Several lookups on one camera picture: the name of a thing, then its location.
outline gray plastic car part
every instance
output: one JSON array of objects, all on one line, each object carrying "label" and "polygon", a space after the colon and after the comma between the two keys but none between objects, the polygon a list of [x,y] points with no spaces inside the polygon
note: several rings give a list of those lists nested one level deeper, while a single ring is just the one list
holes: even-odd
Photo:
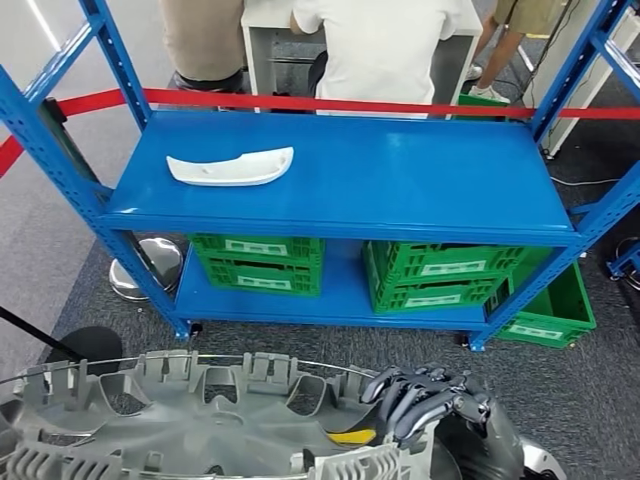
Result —
[{"label": "gray plastic car part", "polygon": [[[228,358],[242,363],[202,363]],[[130,360],[131,368],[100,377],[88,375],[86,361],[24,372],[14,394],[0,400],[0,477],[430,478],[437,422],[411,451],[393,442],[340,445],[328,436],[375,420],[377,402],[359,400],[372,372],[342,368],[325,378],[300,369],[314,362],[266,353],[174,350]],[[306,411],[295,411],[300,400]]]}]

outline green box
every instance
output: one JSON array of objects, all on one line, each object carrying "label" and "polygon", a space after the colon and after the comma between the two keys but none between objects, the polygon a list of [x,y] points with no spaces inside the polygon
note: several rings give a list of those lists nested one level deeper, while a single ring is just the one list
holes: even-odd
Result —
[{"label": "green box", "polygon": [[365,242],[362,256],[375,313],[482,305],[500,284],[500,279],[472,279],[399,285],[379,274],[374,242]]},{"label": "green box", "polygon": [[505,278],[531,250],[403,242],[373,242],[373,248],[380,278],[398,285]]},{"label": "green box", "polygon": [[[488,307],[492,310],[513,293],[537,265],[526,263],[516,269]],[[497,338],[564,348],[594,328],[595,319],[575,262],[503,327]]]},{"label": "green box", "polygon": [[201,258],[212,285],[263,293],[320,295],[321,261],[306,266],[257,263],[226,258]]},{"label": "green box", "polygon": [[188,238],[200,258],[245,259],[254,262],[305,266],[317,263],[325,251],[319,238],[256,237],[191,234]]},{"label": "green box", "polygon": [[[508,103],[499,102],[497,100],[491,100],[488,98],[473,97],[471,95],[465,95],[461,93],[458,97],[458,105],[460,106],[473,106],[473,107],[507,107]],[[472,117],[469,115],[454,115],[455,120],[473,120],[473,121],[497,121],[504,122],[508,120],[506,117]]]}]

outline person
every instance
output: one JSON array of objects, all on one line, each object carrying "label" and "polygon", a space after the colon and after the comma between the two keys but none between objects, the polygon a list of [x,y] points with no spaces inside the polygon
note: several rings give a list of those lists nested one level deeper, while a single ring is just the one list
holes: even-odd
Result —
[{"label": "person", "polygon": [[553,27],[558,14],[559,0],[497,0],[495,10],[482,24],[482,35],[478,41],[475,57],[482,52],[500,25],[509,29],[498,40],[483,71],[477,65],[469,69],[467,79],[478,79],[469,95],[474,97],[509,103],[493,87],[494,81],[518,50],[526,34],[546,35]]},{"label": "person", "polygon": [[460,12],[459,0],[294,0],[291,27],[325,30],[327,51],[309,68],[312,96],[430,104],[433,54],[455,32]]},{"label": "person", "polygon": [[160,0],[177,87],[238,93],[245,66],[244,0]]}]

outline shoe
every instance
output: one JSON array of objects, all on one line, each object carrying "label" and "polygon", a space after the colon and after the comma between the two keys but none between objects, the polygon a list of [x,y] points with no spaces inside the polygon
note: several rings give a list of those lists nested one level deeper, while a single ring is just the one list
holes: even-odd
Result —
[{"label": "shoe", "polygon": [[485,98],[487,100],[494,100],[496,102],[501,103],[511,103],[511,100],[503,97],[500,93],[494,90],[494,87],[489,86],[487,88],[478,88],[475,85],[471,87],[471,90],[469,91],[469,95],[472,97],[478,97],[478,98]]},{"label": "shoe", "polygon": [[466,77],[464,79],[465,82],[475,82],[475,80],[479,79],[482,76],[482,67],[480,65],[473,65],[472,64],[469,67],[469,70],[466,71]]}]

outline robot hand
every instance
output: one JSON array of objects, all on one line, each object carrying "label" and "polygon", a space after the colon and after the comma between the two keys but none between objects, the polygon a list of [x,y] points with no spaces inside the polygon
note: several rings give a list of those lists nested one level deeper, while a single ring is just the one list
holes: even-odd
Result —
[{"label": "robot hand", "polygon": [[389,368],[372,379],[362,396],[365,403],[380,399],[379,419],[401,447],[440,420],[436,437],[456,459],[464,479],[514,480],[524,473],[524,453],[515,429],[493,395],[470,375],[452,377],[437,366]]}]

